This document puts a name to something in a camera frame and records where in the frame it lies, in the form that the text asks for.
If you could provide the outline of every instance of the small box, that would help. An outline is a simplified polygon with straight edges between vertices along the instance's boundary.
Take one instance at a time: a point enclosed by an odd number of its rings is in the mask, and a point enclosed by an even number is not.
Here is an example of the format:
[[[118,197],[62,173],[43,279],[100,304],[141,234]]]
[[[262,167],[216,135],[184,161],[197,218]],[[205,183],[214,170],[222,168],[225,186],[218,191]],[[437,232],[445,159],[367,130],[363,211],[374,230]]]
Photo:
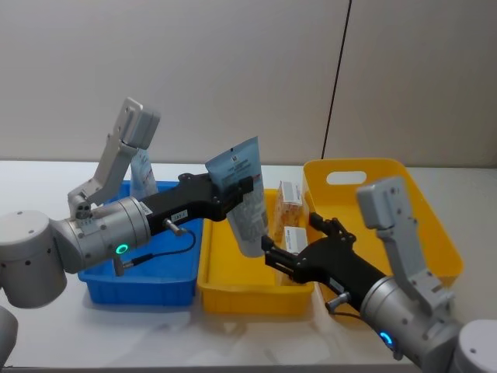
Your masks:
[[[283,227],[297,227],[302,213],[302,194],[300,187],[290,181],[280,181],[280,188],[276,196],[273,216],[273,239],[281,243]]]
[[[281,249],[284,249],[294,255],[298,255],[307,247],[308,235],[305,228],[285,227],[284,232],[285,239],[281,244]],[[295,284],[286,274],[279,271],[276,273],[276,281],[281,285]]]

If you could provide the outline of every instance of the cable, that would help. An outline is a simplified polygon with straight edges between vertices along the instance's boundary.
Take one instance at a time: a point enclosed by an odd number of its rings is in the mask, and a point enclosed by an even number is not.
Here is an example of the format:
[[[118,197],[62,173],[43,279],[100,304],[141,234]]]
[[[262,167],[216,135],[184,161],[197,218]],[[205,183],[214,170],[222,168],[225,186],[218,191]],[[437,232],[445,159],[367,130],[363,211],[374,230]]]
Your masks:
[[[355,319],[358,319],[358,320],[360,320],[360,321],[364,321],[364,320],[362,320],[362,319],[361,319],[361,317],[360,317],[360,316],[358,316],[358,315],[354,315],[353,313],[348,313],[348,312],[335,312],[335,313],[333,313],[332,315],[333,315],[333,316],[348,316],[348,317],[353,317],[353,318],[355,318]]]
[[[123,263],[124,268],[135,267],[138,264],[142,264],[144,262],[149,261],[150,259],[157,258],[158,256],[183,254],[183,253],[190,251],[191,249],[193,249],[193,247],[196,244],[196,235],[193,231],[186,229],[186,228],[181,228],[181,231],[188,233],[189,235],[192,236],[192,243],[190,243],[190,245],[187,248],[181,249],[181,250],[176,250],[176,251],[164,251],[163,253],[149,253],[149,254],[145,254],[142,256],[138,256],[132,260],[127,261],[126,263]]]

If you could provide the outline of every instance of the tube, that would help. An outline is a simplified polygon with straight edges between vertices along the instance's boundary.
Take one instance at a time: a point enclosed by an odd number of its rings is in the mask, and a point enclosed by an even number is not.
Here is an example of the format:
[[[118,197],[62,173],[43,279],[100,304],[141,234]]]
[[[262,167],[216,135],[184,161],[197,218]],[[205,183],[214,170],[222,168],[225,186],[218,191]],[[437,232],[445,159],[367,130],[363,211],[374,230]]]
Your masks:
[[[267,235],[268,220],[258,138],[250,138],[240,145],[219,154],[205,166],[210,178],[223,193],[226,188],[244,177],[254,179],[254,190],[243,197],[243,202],[228,212],[227,217],[244,256],[262,256],[261,237]]]

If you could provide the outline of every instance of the blue plastic bin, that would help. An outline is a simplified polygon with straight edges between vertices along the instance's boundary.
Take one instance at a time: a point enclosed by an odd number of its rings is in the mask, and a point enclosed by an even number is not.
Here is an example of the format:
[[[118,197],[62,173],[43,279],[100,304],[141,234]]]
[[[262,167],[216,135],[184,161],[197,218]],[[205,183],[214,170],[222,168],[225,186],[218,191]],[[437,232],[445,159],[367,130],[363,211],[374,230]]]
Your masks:
[[[176,182],[157,182],[159,191],[176,185]],[[109,202],[129,195],[130,182],[124,181],[119,195]],[[112,260],[79,272],[79,280],[88,285],[92,301],[114,305],[191,305],[195,295],[203,219],[189,221],[182,227],[196,235],[195,246],[186,253],[154,258],[126,270],[122,277],[115,275]],[[171,231],[166,231],[152,237],[147,245],[123,254],[122,260],[147,253],[176,251],[188,247],[191,242],[190,235],[175,237]]]

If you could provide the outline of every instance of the table surface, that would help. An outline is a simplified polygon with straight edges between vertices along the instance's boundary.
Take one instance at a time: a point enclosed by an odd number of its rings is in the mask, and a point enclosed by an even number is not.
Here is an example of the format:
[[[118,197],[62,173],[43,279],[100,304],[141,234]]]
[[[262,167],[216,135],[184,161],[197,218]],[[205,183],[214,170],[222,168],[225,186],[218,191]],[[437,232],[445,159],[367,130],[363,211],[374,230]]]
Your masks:
[[[0,214],[38,210],[68,216],[67,192],[88,179],[90,162],[0,162]],[[202,173],[202,165],[154,165],[157,180]],[[497,318],[495,222],[497,170],[411,168],[419,188],[459,249],[465,269],[453,290],[461,321]],[[302,181],[301,166],[263,166],[265,187]],[[367,326],[330,318],[316,291],[304,317],[219,316],[193,307],[100,306],[86,285],[68,275],[65,292],[48,306],[15,309],[16,348],[7,366],[52,368],[360,366],[404,364]]]

